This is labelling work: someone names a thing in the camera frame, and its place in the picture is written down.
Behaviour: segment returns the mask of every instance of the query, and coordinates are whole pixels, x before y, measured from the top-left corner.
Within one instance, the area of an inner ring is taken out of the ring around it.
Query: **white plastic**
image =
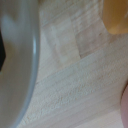
[[[15,128],[34,90],[39,62],[37,0],[0,0],[6,60],[0,73],[0,128]]]

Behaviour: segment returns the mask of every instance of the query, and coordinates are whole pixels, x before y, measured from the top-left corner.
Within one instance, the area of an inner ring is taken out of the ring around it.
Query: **white curved object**
[[[25,114],[39,61],[37,0],[0,0],[6,60],[0,73],[0,128],[15,128]]]

